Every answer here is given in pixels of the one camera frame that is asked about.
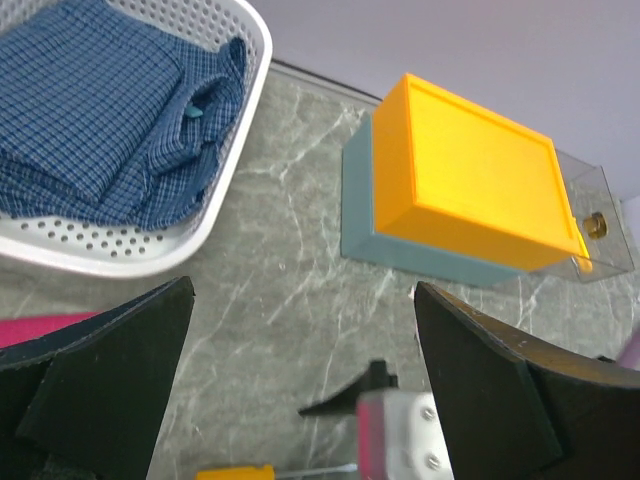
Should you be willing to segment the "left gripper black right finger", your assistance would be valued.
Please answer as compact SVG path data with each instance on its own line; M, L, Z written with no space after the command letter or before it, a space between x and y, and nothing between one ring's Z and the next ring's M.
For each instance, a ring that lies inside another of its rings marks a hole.
M638 478L637 371L557 347L426 282L414 306L455 478Z

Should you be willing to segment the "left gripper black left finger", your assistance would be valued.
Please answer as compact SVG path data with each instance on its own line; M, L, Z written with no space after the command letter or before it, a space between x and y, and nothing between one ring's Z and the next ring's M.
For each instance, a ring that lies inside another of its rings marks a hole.
M1 349L1 476L28 479L54 455L99 479L146 477L195 292L170 280L101 314L71 345Z

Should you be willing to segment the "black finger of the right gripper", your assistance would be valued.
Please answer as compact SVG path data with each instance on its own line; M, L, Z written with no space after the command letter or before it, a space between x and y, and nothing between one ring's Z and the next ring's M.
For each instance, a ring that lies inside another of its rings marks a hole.
M325 400L298 410L300 416L341 416L356 413L359 398L369 392L397 388L398 376L389 371L387 362L371 360L359 377Z

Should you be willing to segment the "yellow screwdriver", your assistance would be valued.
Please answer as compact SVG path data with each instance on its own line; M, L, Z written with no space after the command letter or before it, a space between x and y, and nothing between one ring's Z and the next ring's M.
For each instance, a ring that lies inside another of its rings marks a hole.
M304 470L282 471L272 465L229 467L200 471L196 480L275 480L297 479L330 474L353 473L358 471L356 463Z

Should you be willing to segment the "clear plastic drawer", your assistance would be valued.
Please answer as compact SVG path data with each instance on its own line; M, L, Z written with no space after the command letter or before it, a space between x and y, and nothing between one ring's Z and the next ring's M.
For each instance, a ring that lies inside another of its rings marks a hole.
M635 270L624 222L604 170L557 152L580 252L541 272L576 283L592 283Z

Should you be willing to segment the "orange grey drawer box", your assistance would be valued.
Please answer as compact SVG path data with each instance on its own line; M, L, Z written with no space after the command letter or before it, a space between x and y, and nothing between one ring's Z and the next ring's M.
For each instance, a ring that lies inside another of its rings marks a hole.
M480 287L595 270L552 140L412 74L343 148L341 253Z

